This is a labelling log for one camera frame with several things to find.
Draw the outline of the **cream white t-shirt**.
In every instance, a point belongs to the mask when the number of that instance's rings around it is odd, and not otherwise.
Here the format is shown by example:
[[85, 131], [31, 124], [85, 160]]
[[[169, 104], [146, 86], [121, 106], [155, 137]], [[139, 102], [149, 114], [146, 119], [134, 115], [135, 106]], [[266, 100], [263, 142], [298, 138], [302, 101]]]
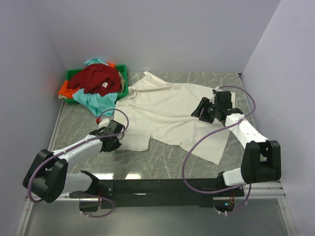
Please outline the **cream white t-shirt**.
[[222, 128], [191, 116], [203, 97], [212, 98], [212, 88], [169, 83], [145, 72], [128, 88], [128, 96], [116, 103], [114, 120], [129, 121], [120, 150], [145, 151], [151, 138], [189, 151], [208, 133]]

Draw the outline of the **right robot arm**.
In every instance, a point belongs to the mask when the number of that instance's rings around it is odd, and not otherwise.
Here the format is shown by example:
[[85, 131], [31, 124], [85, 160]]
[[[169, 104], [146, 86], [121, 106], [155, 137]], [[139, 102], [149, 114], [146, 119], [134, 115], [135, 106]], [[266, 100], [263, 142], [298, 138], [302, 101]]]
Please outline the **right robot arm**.
[[235, 135], [244, 148], [241, 167], [218, 174], [217, 193], [227, 196], [236, 185], [280, 180], [282, 169], [279, 142], [261, 135], [247, 121], [246, 115], [239, 108], [233, 107], [231, 92], [213, 90], [213, 95], [212, 99], [202, 97], [191, 116], [207, 123], [218, 120]]

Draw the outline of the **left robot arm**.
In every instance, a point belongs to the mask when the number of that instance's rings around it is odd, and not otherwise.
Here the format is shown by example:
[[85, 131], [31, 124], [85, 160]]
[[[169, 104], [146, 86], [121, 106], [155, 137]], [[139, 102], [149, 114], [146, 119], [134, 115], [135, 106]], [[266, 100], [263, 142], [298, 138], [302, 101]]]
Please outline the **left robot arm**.
[[41, 150], [23, 180], [28, 198], [33, 203], [51, 203], [61, 194], [72, 192], [82, 192], [88, 198], [97, 197], [99, 180], [95, 175], [87, 171], [70, 174], [68, 170], [86, 157], [119, 148], [118, 136], [127, 128], [111, 120], [106, 127], [90, 132], [70, 146], [55, 151]]

